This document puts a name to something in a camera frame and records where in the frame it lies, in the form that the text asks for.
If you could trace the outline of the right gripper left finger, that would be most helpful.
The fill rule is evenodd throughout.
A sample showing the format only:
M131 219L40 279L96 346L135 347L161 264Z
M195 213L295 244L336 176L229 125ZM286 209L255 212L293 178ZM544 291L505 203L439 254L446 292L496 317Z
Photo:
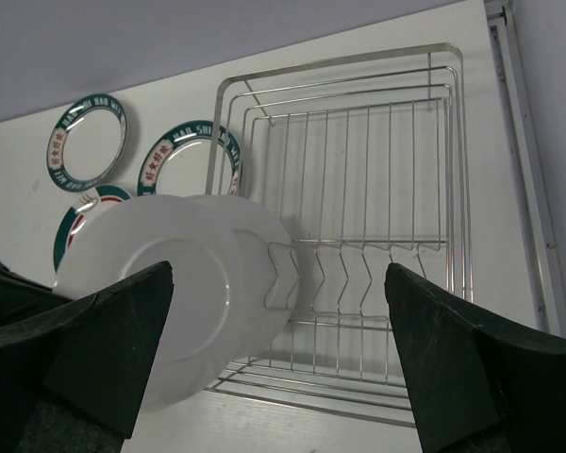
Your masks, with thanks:
M77 300L0 276L0 452L118 452L171 298L166 262Z

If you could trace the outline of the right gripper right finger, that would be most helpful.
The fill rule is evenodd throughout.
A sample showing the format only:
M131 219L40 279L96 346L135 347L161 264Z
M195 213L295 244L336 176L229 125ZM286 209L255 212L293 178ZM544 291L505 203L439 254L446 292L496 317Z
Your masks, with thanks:
M566 452L566 339L398 263L384 287L424 452Z

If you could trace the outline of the green red ring plate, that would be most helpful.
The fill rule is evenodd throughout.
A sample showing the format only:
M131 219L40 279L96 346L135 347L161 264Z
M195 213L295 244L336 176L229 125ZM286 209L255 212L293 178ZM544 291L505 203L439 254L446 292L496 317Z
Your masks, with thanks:
M115 184L101 184L81 194L67 209L53 241L53 267L59 265L75 236L105 210L134 197L128 189Z

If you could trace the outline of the grey rim red character plate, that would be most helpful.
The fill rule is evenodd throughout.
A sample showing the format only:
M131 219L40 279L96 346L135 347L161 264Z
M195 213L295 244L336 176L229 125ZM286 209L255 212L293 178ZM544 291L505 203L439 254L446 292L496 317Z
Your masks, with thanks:
M154 194L107 209L82 227L61 259L56 294L72 299L106 289L154 264L171 274L148 293L171 298L143 411L202 391L232 360L245 297L238 242L215 196Z

